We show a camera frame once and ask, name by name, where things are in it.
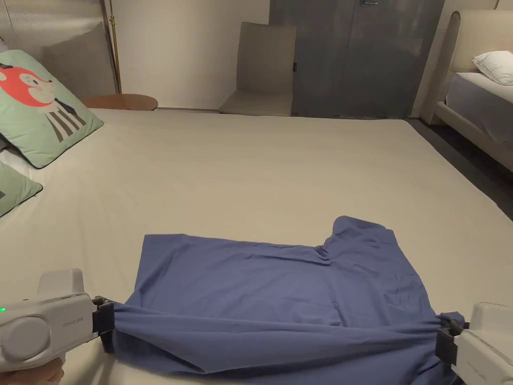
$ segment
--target mattress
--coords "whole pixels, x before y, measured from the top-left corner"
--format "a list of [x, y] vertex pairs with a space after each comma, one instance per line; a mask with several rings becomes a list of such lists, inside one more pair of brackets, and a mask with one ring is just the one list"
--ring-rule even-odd
[[[44, 190], [0, 218], [3, 303], [71, 267], [91, 296], [123, 302], [145, 234], [316, 246], [347, 215], [394, 230], [436, 312], [513, 305], [513, 223], [404, 121], [94, 113], [104, 127], [31, 169]], [[65, 371], [63, 385], [163, 381], [98, 340]]]
[[446, 103], [495, 142], [513, 150], [513, 86], [495, 83], [482, 73], [457, 73]]

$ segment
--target brass floor lamp pole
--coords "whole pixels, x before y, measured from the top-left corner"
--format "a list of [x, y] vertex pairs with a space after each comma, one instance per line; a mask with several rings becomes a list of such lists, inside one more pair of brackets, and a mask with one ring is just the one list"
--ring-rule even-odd
[[123, 93], [121, 90], [120, 59], [117, 54], [116, 21], [114, 19], [114, 10], [112, 9], [112, 0], [109, 0], [109, 5], [110, 5], [110, 25], [112, 26], [112, 38], [114, 40], [114, 61], [115, 61], [115, 67], [116, 67], [117, 89], [118, 89], [119, 93]]

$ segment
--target beige bed frame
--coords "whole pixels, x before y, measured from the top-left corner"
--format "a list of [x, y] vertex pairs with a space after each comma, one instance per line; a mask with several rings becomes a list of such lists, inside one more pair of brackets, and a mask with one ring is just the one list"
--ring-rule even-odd
[[455, 73], [478, 72], [472, 59], [482, 53], [499, 50], [513, 51], [513, 11], [453, 13], [421, 117], [429, 124], [451, 126], [513, 171], [513, 151], [495, 142], [475, 124], [445, 105]]

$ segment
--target fox print pillow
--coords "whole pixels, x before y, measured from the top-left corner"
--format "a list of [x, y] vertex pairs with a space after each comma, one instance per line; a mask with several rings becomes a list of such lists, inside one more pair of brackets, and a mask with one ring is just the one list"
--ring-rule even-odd
[[34, 167], [48, 165], [102, 125], [33, 57], [0, 53], [0, 138]]

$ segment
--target pillow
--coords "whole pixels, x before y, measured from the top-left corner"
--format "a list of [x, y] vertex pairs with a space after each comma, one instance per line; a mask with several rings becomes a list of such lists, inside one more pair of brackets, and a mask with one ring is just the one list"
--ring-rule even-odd
[[[43, 47], [40, 60], [77, 98], [86, 100], [116, 93], [112, 71], [105, 70], [112, 68], [109, 52], [105, 25], [100, 23], [83, 35]], [[77, 73], [95, 75], [84, 82], [83, 76]]]
[[494, 51], [474, 57], [476, 67], [494, 82], [513, 86], [513, 53]]
[[7, 43], [0, 37], [0, 52], [7, 51], [8, 49], [9, 47], [7, 47]]
[[0, 135], [34, 167], [48, 165], [102, 125], [30, 55], [0, 53]]
[[1, 151], [0, 162], [13, 168], [27, 178], [31, 177], [31, 171], [34, 170], [34, 167], [32, 167], [25, 159], [18, 155], [14, 148], [6, 148], [5, 151]]
[[0, 217], [42, 189], [39, 183], [0, 162]]

